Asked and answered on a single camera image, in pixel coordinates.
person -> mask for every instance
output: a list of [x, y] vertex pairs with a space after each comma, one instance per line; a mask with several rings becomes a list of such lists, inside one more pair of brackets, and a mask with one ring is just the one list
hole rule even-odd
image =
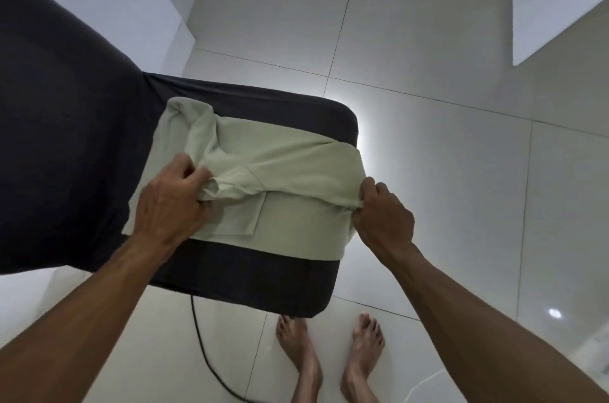
[[[84, 399], [138, 299], [177, 246], [211, 216], [197, 191], [211, 174], [177, 155], [144, 187], [131, 237], [110, 260], [0, 351], [6, 402]], [[400, 283], [446, 371], [469, 403], [609, 403], [609, 396], [562, 354], [490, 307], [425, 259], [415, 221], [383, 183], [366, 178], [354, 225]], [[367, 384], [385, 346], [381, 327], [361, 314], [341, 390], [349, 403], [377, 402]], [[298, 369], [293, 403], [313, 403], [322, 371], [305, 320], [280, 316], [280, 344]]]

power cord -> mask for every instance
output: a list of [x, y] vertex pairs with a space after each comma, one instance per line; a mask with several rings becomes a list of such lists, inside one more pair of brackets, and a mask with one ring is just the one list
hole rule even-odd
[[205, 353], [205, 347], [203, 346], [203, 340], [201, 338], [201, 331], [199, 330], [199, 322], [197, 321], [197, 312], [195, 312], [195, 310], [194, 310], [194, 297], [193, 296], [191, 296], [191, 308], [193, 310], [194, 328], [197, 331], [197, 338], [199, 339], [199, 345], [201, 346], [203, 358], [205, 359], [205, 363], [207, 364], [207, 367], [211, 371], [211, 374], [213, 374], [214, 377], [216, 378], [216, 380], [218, 382], [220, 382], [220, 385], [222, 385], [224, 387], [224, 390], [229, 392], [236, 399], [238, 399], [244, 403], [263, 403], [263, 402], [256, 401], [256, 400], [250, 400], [246, 397], [239, 395], [232, 388], [230, 388], [228, 385], [226, 385], [226, 383], [222, 380], [222, 377], [220, 377], [219, 374], [217, 373], [217, 371], [211, 366], [211, 364], [209, 363], [209, 360], [207, 359], [207, 353]]
[[[199, 322], [197, 321], [197, 312], [194, 310], [194, 296], [191, 296], [191, 308], [193, 310], [194, 328], [197, 331], [197, 338], [199, 339], [199, 345], [201, 346], [201, 352], [203, 353], [203, 358], [205, 359], [205, 364], [207, 364], [207, 367], [211, 371], [211, 374], [213, 374], [214, 377], [216, 378], [216, 380], [220, 383], [220, 385], [222, 385], [224, 387], [224, 390], [229, 392], [236, 399], [238, 399], [238, 400], [240, 400], [240, 401], [242, 401], [244, 403], [264, 403], [264, 402], [260, 402], [260, 401], [256, 401], [256, 400], [250, 400], [250, 399], [248, 399], [248, 398], [246, 398], [244, 396], [239, 395], [232, 388], [230, 388], [228, 385], [226, 385], [226, 383], [222, 380], [222, 377], [220, 377], [220, 375], [217, 373], [217, 371], [211, 366], [211, 364], [209, 363], [209, 360], [207, 359], [207, 353], [205, 353], [205, 347], [203, 346], [203, 340], [201, 338], [201, 331], [199, 330]], [[404, 403], [408, 402], [408, 400], [410, 399], [410, 396], [412, 395], [412, 393], [420, 385], [425, 384], [425, 382], [427, 382], [429, 380], [432, 380], [434, 377], [438, 376], [439, 374], [442, 374], [444, 371], [445, 371], [445, 369], [441, 369], [437, 373], [434, 373], [431, 376], [426, 377], [421, 382], [419, 382], [414, 387], [412, 387], [410, 389], [410, 392], [408, 392], [408, 395], [406, 395], [406, 399], [404, 400]]]

person's left hand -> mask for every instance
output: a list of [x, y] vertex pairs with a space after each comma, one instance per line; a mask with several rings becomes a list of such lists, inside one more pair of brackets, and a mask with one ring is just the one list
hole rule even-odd
[[154, 247], [162, 262], [211, 218], [211, 203], [198, 201], [199, 190], [211, 178], [195, 169], [186, 153], [174, 159], [140, 193], [133, 238]]

person's right arm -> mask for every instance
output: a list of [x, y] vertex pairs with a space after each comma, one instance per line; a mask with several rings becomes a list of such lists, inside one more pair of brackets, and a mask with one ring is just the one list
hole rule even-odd
[[354, 215], [362, 241], [396, 277], [469, 403], [609, 403], [565, 356], [463, 288], [412, 242], [414, 217], [367, 178]]

folded shirt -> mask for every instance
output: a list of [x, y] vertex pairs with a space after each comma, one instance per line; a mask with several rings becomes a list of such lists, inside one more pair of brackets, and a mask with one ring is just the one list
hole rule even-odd
[[185, 151], [214, 178], [200, 191], [212, 220], [194, 238], [315, 260], [339, 260], [353, 235], [365, 177], [359, 151], [299, 129], [217, 116], [176, 97], [157, 125], [124, 232], [133, 230], [141, 188]]

